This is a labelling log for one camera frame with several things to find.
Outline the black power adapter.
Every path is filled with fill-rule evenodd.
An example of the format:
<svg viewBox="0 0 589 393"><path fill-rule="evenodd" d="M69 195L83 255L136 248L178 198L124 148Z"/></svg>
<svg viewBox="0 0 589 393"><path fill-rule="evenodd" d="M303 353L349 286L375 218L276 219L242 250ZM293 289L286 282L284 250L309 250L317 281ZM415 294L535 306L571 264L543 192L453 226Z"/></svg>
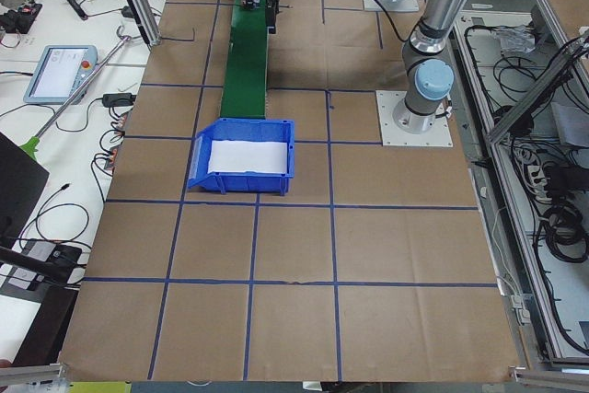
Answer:
<svg viewBox="0 0 589 393"><path fill-rule="evenodd" d="M107 93L102 96L101 102L105 108L129 107L135 102L136 96L132 93Z"/></svg>

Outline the green conveyor belt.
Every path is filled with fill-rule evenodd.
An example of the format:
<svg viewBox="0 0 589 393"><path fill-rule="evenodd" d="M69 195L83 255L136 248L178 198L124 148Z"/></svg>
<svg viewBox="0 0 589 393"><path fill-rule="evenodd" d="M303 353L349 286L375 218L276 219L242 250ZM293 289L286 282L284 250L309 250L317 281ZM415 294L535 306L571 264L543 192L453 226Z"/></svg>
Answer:
<svg viewBox="0 0 589 393"><path fill-rule="evenodd" d="M221 118L265 118L268 32L263 1L246 9L242 0L235 0Z"/></svg>

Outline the blue left plastic bin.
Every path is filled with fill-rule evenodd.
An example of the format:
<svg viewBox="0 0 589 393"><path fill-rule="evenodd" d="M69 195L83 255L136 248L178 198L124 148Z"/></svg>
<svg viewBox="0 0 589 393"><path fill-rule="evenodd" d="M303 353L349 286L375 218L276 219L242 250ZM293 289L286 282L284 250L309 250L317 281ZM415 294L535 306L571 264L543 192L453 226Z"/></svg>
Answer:
<svg viewBox="0 0 589 393"><path fill-rule="evenodd" d="M285 195L294 161L293 121L222 118L197 134L187 187Z"/></svg>

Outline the metal reacher tool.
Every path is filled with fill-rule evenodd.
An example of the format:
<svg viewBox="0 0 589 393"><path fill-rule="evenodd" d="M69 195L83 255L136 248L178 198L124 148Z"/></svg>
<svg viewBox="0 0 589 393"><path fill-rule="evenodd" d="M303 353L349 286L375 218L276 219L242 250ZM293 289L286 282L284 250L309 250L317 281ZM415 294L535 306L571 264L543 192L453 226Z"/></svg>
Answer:
<svg viewBox="0 0 589 393"><path fill-rule="evenodd" d="M132 36L128 34L124 34L123 32L124 26L118 26L116 33L119 37L118 43L115 45L113 49L100 61L97 62L95 65L94 71L86 77L83 83L70 94L69 98L66 100L65 103L60 104L60 107L55 111L55 114L50 117L50 119L26 142L21 146L21 149L27 153L33 160L36 159L35 152L36 147L40 141L40 138L45 134L45 132L57 121L59 116L67 109L67 107L74 102L77 102L81 99L87 91L89 85L93 82L93 80L98 76L98 73L102 70L102 68L108 63L108 61L114 56L114 54L121 49L127 42L133 39Z"/></svg>

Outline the teach pendant tablet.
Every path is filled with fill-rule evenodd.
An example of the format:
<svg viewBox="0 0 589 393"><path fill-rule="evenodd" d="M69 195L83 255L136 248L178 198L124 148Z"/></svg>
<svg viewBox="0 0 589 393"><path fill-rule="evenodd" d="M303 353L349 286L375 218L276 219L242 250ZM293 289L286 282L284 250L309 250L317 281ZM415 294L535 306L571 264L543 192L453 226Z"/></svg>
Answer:
<svg viewBox="0 0 589 393"><path fill-rule="evenodd" d="M97 61L98 50L94 45L46 46L23 97L24 102L65 103L94 71Z"/></svg>

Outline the white foam pad left bin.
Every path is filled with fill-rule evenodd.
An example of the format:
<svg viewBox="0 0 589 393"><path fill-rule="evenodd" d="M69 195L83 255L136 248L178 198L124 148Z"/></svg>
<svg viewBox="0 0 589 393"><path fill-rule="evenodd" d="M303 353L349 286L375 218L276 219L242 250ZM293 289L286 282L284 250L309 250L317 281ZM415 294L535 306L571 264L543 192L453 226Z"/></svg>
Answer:
<svg viewBox="0 0 589 393"><path fill-rule="evenodd" d="M209 172L286 173L287 143L213 141Z"/></svg>

